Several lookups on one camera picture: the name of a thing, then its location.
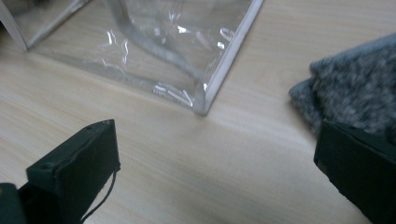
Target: plastic sheet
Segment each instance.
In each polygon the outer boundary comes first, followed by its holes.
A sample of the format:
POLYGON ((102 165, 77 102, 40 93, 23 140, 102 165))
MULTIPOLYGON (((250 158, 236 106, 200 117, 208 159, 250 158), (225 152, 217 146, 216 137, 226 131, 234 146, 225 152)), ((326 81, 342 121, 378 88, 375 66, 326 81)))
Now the plastic sheet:
POLYGON ((12 12, 8 20, 14 19, 20 34, 13 37, 22 39, 23 48, 150 91, 201 115, 208 112, 262 4, 19 0, 31 3, 16 9, 7 1, 15 1, 3 0, 12 12))

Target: wooden table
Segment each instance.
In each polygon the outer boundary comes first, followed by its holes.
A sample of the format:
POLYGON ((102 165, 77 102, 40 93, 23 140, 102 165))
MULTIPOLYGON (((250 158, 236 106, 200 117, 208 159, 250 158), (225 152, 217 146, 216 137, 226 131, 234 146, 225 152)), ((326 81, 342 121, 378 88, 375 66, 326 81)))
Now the wooden table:
POLYGON ((206 118, 25 53, 1 31, 0 182, 20 187, 27 166, 115 119, 121 171, 86 223, 369 223, 313 163, 288 90, 311 62, 394 32, 395 11, 393 0, 266 0, 206 118))

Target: felt fabric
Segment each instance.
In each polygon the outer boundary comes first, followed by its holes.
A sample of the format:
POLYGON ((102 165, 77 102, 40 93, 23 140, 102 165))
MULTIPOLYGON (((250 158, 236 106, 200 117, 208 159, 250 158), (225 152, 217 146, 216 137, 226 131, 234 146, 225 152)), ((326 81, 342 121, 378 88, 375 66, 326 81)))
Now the felt fabric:
POLYGON ((289 94, 314 134, 331 119, 396 143, 396 34, 313 62, 310 71, 289 94))

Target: plastic pouch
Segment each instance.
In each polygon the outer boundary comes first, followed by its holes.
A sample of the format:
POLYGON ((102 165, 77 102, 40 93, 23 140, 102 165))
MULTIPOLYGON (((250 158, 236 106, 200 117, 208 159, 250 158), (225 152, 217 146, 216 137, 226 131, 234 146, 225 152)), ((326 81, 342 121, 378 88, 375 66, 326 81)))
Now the plastic pouch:
POLYGON ((3 0, 0 19, 24 49, 205 115, 261 4, 262 0, 3 0))

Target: tabletop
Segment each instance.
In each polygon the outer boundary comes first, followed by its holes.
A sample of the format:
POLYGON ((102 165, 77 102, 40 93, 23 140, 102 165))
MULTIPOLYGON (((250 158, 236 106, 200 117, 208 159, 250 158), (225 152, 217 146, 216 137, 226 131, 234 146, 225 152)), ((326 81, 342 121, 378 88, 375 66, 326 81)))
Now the tabletop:
POLYGON ((3 29, 0 182, 21 187, 30 164, 114 119, 121 170, 86 223, 370 223, 313 163, 316 138, 288 91, 311 62, 393 33, 395 11, 393 0, 264 1, 206 117, 23 52, 3 29))

